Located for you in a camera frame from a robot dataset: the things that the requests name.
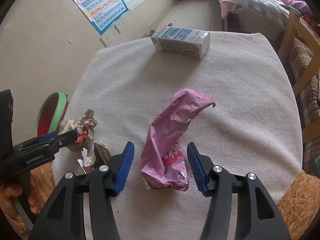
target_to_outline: crumpled paper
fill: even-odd
[[[148,189],[189,186],[179,138],[191,120],[215,103],[203,93],[184,88],[176,92],[150,125],[141,154],[141,175]]]
[[[59,124],[59,133],[62,134],[71,130],[78,132],[78,140],[69,144],[67,147],[72,152],[82,152],[83,148],[89,150],[93,147],[94,128],[98,125],[97,120],[93,118],[94,111],[88,109],[85,116],[79,122],[70,119],[63,119]]]

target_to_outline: pink snack bag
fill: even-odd
[[[184,88],[176,92],[150,125],[141,154],[141,175],[148,189],[189,186],[179,138],[191,120],[215,103],[203,93]]]

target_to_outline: wall socket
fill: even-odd
[[[123,24],[124,24],[125,27],[128,26],[129,22],[128,22],[128,18],[127,18],[126,16],[123,16],[123,17],[121,18],[121,21],[123,22]]]
[[[115,28],[119,33],[121,33],[125,29],[125,26],[124,26],[123,22],[121,20],[119,20],[116,22]]]
[[[113,41],[113,37],[110,32],[105,32],[101,35],[100,40],[104,43],[103,45],[107,47]]]

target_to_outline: finger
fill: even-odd
[[[31,186],[31,188],[36,188],[36,178],[35,178],[35,176],[32,175],[32,173],[30,176],[30,186]]]
[[[10,199],[1,200],[1,206],[3,212],[13,220],[16,220],[17,222],[23,222],[22,218],[20,217]]]
[[[15,209],[10,197],[18,197],[22,194],[22,187],[14,184],[4,184],[0,187],[1,208],[4,213],[17,222],[22,222],[20,215]]]
[[[40,201],[38,198],[38,194],[35,189],[30,190],[30,194],[28,197],[28,203],[30,205],[30,210],[33,214],[37,214],[40,209]]]
[[[4,184],[0,187],[1,199],[10,199],[22,194],[22,187],[16,184]]]

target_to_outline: table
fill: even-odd
[[[156,51],[149,38],[99,51],[82,76],[66,117],[79,120],[92,108],[99,122],[95,140],[111,154],[127,141],[135,158],[124,191],[112,198],[121,239],[199,239],[210,203],[190,178],[189,190],[148,191],[140,176],[140,156],[153,118],[183,87],[211,97],[207,108],[181,137],[186,154],[194,141],[199,152],[230,173],[254,172],[275,202],[284,195],[302,166],[298,109],[273,48],[261,34],[211,32],[211,45],[202,61]],[[65,172],[82,174],[79,153],[62,149],[52,171],[57,184]],[[233,199],[228,239],[236,222]],[[88,206],[85,223],[89,229]]]

